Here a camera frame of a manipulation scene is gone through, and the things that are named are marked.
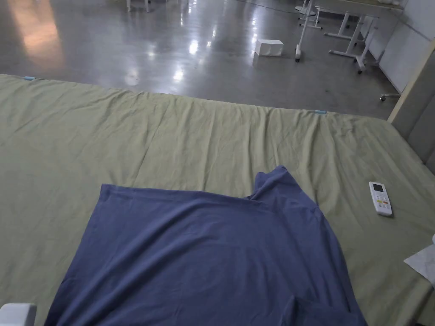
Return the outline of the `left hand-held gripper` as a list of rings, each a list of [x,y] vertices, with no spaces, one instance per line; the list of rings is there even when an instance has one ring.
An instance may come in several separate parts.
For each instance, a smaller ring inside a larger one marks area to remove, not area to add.
[[[30,303],[8,303],[0,308],[1,326],[33,326],[37,306]]]

